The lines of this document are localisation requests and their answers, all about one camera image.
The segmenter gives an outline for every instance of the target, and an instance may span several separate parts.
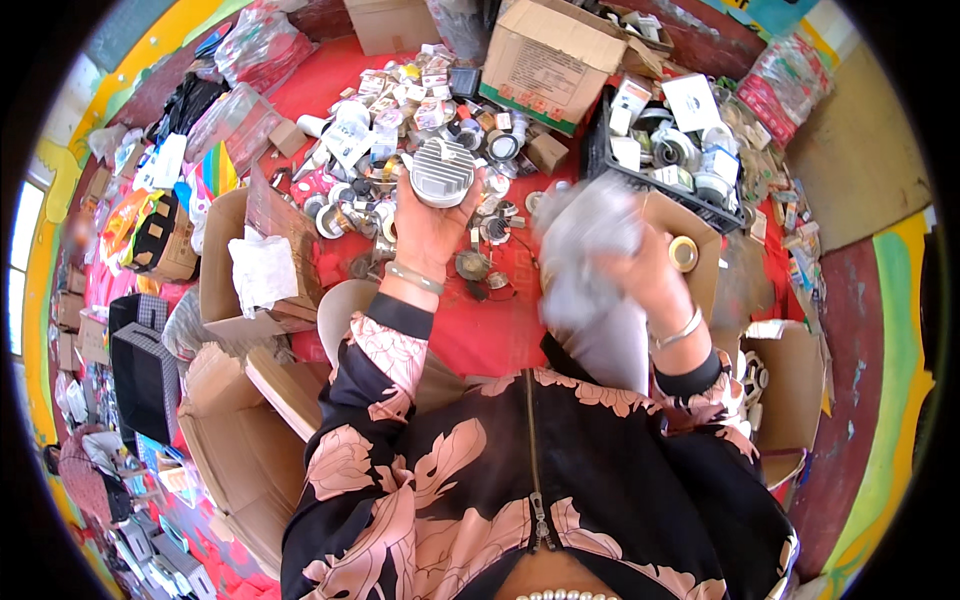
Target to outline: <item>fingers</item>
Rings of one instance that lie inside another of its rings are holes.
[[[464,215],[464,223],[467,222],[467,219],[473,214],[473,210],[480,204],[480,197],[483,195],[483,182],[486,177],[487,169],[483,167],[473,169],[473,185],[467,190],[464,201],[458,206],[460,212]]]
[[[396,182],[396,205],[400,207],[411,201],[417,202],[417,194],[410,185],[410,174],[404,169],[403,175]]]

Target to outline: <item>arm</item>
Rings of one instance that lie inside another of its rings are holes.
[[[445,280],[446,263],[480,199],[482,173],[474,179],[464,202],[447,209],[422,204],[409,178],[400,179],[397,262]],[[414,394],[439,303],[435,294],[386,276],[367,314],[353,316],[338,350],[339,366],[320,393],[323,425],[307,443],[303,494],[283,536],[284,599],[301,598],[318,584],[321,592],[331,594],[355,587],[355,569],[341,568],[343,563],[330,557],[346,560],[344,552],[359,544],[372,518],[401,519],[400,513],[388,516],[387,508],[396,498],[390,494],[404,481],[394,444],[415,411]]]

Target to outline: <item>white plastic bag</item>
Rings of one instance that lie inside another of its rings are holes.
[[[123,142],[124,135],[126,134],[127,127],[122,123],[117,123],[113,127],[91,132],[86,138],[86,145],[89,146],[90,152],[93,153],[93,156],[98,161],[106,157],[107,167],[112,169],[113,164],[111,163],[114,163],[113,153],[116,152],[116,149]]]

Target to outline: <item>wrist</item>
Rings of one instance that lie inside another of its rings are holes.
[[[446,281],[446,262],[437,262],[423,254],[404,252],[400,249],[396,251],[396,262],[437,283],[443,284]]]
[[[416,306],[428,313],[437,312],[440,306],[440,297],[432,292],[419,288],[416,284],[401,277],[387,274],[380,284],[380,293]]]

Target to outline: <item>label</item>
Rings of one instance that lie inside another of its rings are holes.
[[[525,89],[535,89],[539,96],[551,102],[566,105],[586,73],[587,66],[582,62],[532,39],[524,39],[507,80]]]

